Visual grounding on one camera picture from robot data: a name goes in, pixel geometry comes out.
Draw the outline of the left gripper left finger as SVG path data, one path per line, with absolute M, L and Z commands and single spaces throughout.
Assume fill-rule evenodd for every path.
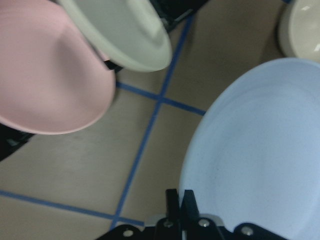
M 169 223 L 175 224 L 180 219 L 180 202 L 176 189 L 165 191 L 166 199 L 166 219 Z

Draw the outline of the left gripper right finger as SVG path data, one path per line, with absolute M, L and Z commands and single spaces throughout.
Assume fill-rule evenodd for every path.
M 181 203 L 181 222 L 191 224 L 200 217 L 195 194 L 193 190 L 186 189 Z

